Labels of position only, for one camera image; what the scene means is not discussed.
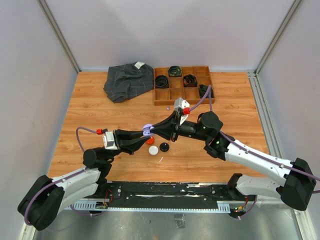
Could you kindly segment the purple earbud case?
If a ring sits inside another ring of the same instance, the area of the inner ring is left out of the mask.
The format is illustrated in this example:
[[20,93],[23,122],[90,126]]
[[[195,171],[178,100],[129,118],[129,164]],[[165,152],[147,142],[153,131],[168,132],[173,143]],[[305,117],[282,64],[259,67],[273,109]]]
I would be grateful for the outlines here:
[[151,137],[153,136],[153,133],[151,132],[151,130],[153,129],[153,125],[148,123],[146,125],[143,126],[142,128],[142,133],[144,137]]

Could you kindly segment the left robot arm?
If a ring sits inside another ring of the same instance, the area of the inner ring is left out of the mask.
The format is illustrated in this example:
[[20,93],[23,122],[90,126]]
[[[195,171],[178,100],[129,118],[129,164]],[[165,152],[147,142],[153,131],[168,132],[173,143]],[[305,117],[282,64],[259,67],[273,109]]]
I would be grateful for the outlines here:
[[47,228],[57,215],[78,200],[107,193],[106,177],[115,156],[120,153],[134,154],[151,137],[140,131],[97,129],[103,146],[84,149],[83,167],[62,176],[40,176],[19,203],[17,210],[28,226],[38,231]]

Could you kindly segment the white earbud case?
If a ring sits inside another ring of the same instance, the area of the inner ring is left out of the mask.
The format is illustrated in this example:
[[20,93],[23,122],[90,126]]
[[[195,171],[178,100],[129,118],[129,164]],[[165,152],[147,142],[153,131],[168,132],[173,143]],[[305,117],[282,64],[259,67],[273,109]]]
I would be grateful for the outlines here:
[[152,145],[152,146],[149,147],[148,153],[151,156],[156,156],[159,153],[159,148],[157,146],[155,146],[155,145]]

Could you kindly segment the orange earbud case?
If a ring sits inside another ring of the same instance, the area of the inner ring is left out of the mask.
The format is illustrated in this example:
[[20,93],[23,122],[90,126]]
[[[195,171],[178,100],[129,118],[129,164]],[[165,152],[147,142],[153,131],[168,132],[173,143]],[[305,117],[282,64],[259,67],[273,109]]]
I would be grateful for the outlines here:
[[153,136],[151,136],[145,143],[147,145],[153,145],[155,142],[155,138]]

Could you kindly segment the black earbud case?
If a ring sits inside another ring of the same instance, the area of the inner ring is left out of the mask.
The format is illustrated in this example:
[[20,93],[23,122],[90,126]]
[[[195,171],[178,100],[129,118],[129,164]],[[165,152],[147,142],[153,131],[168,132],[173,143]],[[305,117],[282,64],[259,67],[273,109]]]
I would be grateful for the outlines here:
[[169,145],[167,142],[162,142],[162,143],[159,145],[159,149],[160,149],[160,151],[162,151],[162,152],[167,152],[167,151],[170,149],[170,145]]

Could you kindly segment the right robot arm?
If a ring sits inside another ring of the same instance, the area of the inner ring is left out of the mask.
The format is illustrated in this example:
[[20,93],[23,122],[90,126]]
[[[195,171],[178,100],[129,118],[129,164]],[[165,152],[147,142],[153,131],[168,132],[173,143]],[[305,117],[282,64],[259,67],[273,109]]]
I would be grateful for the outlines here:
[[201,113],[196,122],[182,121],[182,118],[180,111],[174,111],[167,119],[153,125],[150,132],[172,142],[179,136],[204,141],[204,150],[211,157],[264,175],[250,177],[235,173],[226,188],[230,199],[260,195],[280,199],[295,210],[307,209],[318,180],[307,161],[299,157],[294,161],[278,158],[245,145],[221,131],[223,123],[212,111]]

